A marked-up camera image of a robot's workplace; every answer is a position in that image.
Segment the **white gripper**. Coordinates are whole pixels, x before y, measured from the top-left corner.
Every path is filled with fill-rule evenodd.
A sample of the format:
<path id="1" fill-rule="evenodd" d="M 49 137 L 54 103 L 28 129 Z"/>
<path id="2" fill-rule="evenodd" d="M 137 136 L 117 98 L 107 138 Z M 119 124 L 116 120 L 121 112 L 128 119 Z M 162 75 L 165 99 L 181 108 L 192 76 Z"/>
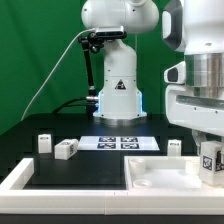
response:
<path id="1" fill-rule="evenodd" d="M 202 98 L 185 85 L 186 63 L 184 61 L 164 72 L 165 111 L 171 124 L 192 129 L 197 155 L 201 154 L 201 143 L 206 142 L 206 133 L 224 136 L 224 88 L 217 98 Z"/>

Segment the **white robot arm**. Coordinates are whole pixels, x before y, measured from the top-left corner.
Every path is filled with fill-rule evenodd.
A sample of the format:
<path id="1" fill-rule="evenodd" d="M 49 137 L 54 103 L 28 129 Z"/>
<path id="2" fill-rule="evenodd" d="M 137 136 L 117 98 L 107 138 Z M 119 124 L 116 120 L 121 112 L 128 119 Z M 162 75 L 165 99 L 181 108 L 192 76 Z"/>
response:
<path id="1" fill-rule="evenodd" d="M 184 60 L 164 72 L 168 121 L 190 128 L 197 149 L 207 133 L 224 137 L 224 0 L 87 0 L 81 14 L 88 46 L 105 50 L 104 87 L 94 120 L 128 125 L 146 117 L 136 86 L 137 54 L 123 43 L 162 23 L 162 39 Z"/>

